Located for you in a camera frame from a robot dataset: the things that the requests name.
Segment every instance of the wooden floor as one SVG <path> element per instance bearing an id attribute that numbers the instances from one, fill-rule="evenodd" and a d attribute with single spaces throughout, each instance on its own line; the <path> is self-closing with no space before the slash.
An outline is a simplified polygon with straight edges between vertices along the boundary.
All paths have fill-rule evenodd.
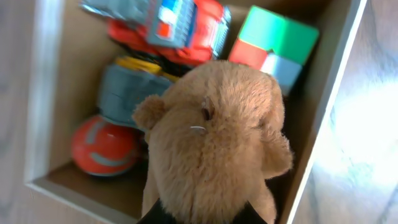
<path id="1" fill-rule="evenodd" d="M 29 57 L 16 52 L 30 55 L 34 4 L 15 2 L 0 1 L 0 224 L 100 223 L 22 184 Z M 368 1 L 295 223 L 398 223 L 397 12 Z"/>

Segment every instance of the red block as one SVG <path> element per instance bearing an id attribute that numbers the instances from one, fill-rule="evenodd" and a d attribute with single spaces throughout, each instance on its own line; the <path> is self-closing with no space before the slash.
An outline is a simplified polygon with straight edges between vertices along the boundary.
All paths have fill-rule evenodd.
<path id="1" fill-rule="evenodd" d="M 265 50 L 236 39 L 228 60 L 260 70 L 266 58 L 267 52 Z"/>

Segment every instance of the stuffed animal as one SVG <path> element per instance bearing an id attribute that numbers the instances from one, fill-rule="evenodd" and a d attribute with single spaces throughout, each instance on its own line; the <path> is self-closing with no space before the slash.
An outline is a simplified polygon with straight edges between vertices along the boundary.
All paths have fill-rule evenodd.
<path id="1" fill-rule="evenodd" d="M 270 75 L 226 61 L 188 72 L 133 119 L 146 130 L 149 169 L 142 216 L 160 199 L 180 223 L 230 223 L 250 204 L 274 223 L 264 179 L 292 167 L 284 105 Z"/>

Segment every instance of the red ball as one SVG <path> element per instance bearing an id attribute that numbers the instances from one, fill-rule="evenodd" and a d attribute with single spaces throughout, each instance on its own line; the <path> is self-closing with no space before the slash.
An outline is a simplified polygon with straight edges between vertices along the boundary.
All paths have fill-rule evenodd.
<path id="1" fill-rule="evenodd" d="M 122 174 L 141 158 L 138 139 L 134 129 L 116 126 L 94 116 L 74 134 L 72 156 L 77 166 L 88 174 Z"/>

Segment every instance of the green block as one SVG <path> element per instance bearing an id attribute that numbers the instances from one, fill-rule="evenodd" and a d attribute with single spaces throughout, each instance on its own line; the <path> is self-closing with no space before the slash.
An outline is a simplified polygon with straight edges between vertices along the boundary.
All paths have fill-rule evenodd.
<path id="1" fill-rule="evenodd" d="M 303 65 L 319 36 L 316 28 L 252 6 L 239 39 Z"/>

